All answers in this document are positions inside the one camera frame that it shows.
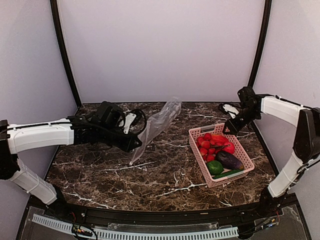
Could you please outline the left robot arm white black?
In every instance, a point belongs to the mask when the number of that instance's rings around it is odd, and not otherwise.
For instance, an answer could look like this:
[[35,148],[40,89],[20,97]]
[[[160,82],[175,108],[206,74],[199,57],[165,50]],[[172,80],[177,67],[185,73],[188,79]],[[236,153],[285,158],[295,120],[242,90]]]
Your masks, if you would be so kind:
[[83,115],[69,116],[55,121],[33,124],[0,122],[0,178],[13,182],[50,206],[60,218],[67,218],[70,206],[58,187],[46,182],[30,170],[18,154],[23,151],[51,147],[103,143],[124,152],[141,147],[138,134],[130,132],[132,120],[106,124],[87,119]]

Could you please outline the red lychee bunch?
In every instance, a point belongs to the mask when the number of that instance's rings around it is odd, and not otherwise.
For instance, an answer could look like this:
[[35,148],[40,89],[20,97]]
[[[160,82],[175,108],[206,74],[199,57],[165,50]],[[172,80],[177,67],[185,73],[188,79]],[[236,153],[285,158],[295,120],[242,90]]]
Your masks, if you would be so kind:
[[203,136],[198,136],[196,139],[196,146],[200,152],[201,157],[205,162],[215,160],[216,154],[223,148],[223,145],[211,145],[211,133],[205,133]]

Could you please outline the clear zip top bag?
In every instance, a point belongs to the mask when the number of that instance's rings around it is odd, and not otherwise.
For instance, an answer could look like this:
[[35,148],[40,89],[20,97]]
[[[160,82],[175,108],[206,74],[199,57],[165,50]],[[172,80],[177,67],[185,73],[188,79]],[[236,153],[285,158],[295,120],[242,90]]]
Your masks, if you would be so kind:
[[181,109],[182,101],[177,97],[172,97],[165,103],[161,111],[148,118],[146,128],[138,135],[138,138],[142,141],[142,145],[135,148],[133,152],[128,155],[130,166],[141,158],[147,145],[173,122],[181,113]]

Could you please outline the purple eggplant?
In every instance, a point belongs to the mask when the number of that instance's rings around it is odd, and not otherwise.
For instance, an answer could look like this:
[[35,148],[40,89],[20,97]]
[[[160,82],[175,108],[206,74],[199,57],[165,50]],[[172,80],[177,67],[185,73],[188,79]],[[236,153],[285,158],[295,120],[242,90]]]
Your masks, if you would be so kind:
[[243,170],[244,164],[233,154],[230,154],[225,151],[219,151],[215,160],[220,162],[225,169],[229,170]]

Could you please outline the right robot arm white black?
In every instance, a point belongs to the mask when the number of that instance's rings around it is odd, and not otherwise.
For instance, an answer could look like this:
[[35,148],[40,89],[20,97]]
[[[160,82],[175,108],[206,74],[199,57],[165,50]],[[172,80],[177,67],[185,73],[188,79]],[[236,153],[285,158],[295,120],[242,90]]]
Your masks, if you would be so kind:
[[266,217],[278,208],[287,192],[297,185],[303,175],[320,161],[320,109],[299,104],[278,95],[255,93],[251,86],[237,92],[239,106],[222,103],[219,108],[230,115],[223,133],[237,135],[244,127],[263,117],[275,118],[271,133],[263,131],[267,143],[274,147],[289,147],[287,161],[279,165],[275,179],[265,187],[255,205],[255,213]]

